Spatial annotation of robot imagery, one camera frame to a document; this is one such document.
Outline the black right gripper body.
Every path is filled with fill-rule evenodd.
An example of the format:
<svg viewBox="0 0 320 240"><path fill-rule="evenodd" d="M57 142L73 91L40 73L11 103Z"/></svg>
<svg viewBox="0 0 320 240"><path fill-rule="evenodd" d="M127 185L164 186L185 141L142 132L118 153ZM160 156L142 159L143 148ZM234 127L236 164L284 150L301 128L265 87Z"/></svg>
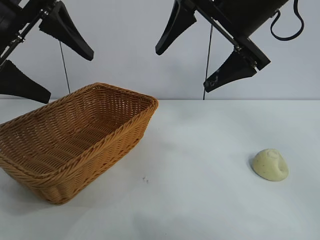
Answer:
<svg viewBox="0 0 320 240"><path fill-rule="evenodd" d="M286 0L187 0L191 11L198 11L258 70L271 61L250 40L261 25L274 16Z"/></svg>

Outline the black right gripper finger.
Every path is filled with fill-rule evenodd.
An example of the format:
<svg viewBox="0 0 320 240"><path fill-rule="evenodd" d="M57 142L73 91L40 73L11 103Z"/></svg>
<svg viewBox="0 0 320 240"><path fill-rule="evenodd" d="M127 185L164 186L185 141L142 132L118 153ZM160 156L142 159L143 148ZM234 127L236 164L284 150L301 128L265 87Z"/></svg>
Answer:
<svg viewBox="0 0 320 240"><path fill-rule="evenodd" d="M167 25L155 46L155 53L162 55L168 47L185 30L197 22L195 11L197 7L193 0L175 0Z"/></svg>
<svg viewBox="0 0 320 240"><path fill-rule="evenodd" d="M204 81L204 90L209 93L228 83L250 78L256 73L256 69L248 59L234 50L225 62Z"/></svg>

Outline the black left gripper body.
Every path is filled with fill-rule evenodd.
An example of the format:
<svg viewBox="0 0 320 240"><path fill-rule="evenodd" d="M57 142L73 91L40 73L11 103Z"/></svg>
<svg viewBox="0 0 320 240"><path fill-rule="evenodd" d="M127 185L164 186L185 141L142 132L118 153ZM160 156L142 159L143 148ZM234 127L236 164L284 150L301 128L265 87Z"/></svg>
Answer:
<svg viewBox="0 0 320 240"><path fill-rule="evenodd" d="M24 7L19 0L0 2L0 64L3 65L15 48L38 21L43 23L58 9L58 0L29 0Z"/></svg>

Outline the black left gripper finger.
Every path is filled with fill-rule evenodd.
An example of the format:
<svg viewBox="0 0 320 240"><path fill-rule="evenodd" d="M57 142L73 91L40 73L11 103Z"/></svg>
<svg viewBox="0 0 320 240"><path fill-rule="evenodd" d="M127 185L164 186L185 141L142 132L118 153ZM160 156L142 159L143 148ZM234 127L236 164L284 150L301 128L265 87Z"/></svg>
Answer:
<svg viewBox="0 0 320 240"><path fill-rule="evenodd" d="M55 2L40 23L39 30L64 43L84 59L93 60L94 51L79 33L62 1Z"/></svg>
<svg viewBox="0 0 320 240"><path fill-rule="evenodd" d="M21 72L10 60L0 66L0 94L47 104L51 93Z"/></svg>

